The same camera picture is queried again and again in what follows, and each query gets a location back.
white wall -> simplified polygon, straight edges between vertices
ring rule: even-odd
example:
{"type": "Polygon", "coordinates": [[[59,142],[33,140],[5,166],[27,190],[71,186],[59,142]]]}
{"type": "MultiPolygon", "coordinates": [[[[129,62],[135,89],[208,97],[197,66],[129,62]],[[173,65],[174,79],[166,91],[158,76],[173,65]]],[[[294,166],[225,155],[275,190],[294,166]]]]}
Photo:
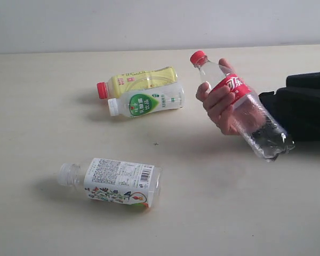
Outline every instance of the white wall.
{"type": "Polygon", "coordinates": [[[320,43],[320,0],[0,0],[0,53],[320,43]]]}

red label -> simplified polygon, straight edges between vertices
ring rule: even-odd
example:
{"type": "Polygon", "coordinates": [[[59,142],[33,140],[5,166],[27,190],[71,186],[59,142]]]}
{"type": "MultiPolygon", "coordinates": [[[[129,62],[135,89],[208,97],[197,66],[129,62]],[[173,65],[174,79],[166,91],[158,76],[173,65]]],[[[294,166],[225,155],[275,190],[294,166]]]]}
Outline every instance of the red label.
{"type": "Polygon", "coordinates": [[[225,85],[230,88],[231,92],[235,93],[236,98],[232,104],[234,104],[241,97],[251,92],[249,87],[236,74],[228,75],[226,78],[220,81],[220,83],[217,84],[215,88],[212,89],[212,91],[215,91],[225,85]]]}

coca-cola bottle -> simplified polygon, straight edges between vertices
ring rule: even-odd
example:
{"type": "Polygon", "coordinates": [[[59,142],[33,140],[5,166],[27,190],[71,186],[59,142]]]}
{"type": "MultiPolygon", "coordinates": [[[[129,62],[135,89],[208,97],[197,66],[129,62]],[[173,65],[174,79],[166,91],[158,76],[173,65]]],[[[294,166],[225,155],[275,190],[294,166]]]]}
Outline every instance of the coca-cola bottle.
{"type": "Polygon", "coordinates": [[[260,102],[258,95],[230,68],[208,60],[203,51],[195,52],[190,61],[199,69],[202,82],[212,90],[225,85],[235,94],[232,124],[251,146],[255,154],[268,162],[294,148],[289,134],[278,124],[260,102]]]}

yellow label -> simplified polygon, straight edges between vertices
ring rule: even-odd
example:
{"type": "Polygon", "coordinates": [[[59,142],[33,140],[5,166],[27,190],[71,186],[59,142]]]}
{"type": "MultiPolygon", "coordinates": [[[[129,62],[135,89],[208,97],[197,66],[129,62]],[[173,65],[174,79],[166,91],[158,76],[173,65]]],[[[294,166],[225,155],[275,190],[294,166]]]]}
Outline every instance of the yellow label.
{"type": "Polygon", "coordinates": [[[154,71],[140,71],[112,77],[114,91],[118,97],[130,90],[143,90],[168,85],[177,81],[174,68],[166,67],[154,71]]]}

barcode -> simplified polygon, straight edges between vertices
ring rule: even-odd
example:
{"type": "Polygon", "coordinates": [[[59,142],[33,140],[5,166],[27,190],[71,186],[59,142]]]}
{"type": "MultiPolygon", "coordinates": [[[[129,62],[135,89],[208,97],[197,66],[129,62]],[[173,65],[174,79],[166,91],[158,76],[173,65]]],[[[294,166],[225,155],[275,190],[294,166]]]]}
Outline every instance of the barcode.
{"type": "Polygon", "coordinates": [[[146,165],[142,169],[140,181],[148,182],[153,166],[146,165]]]}

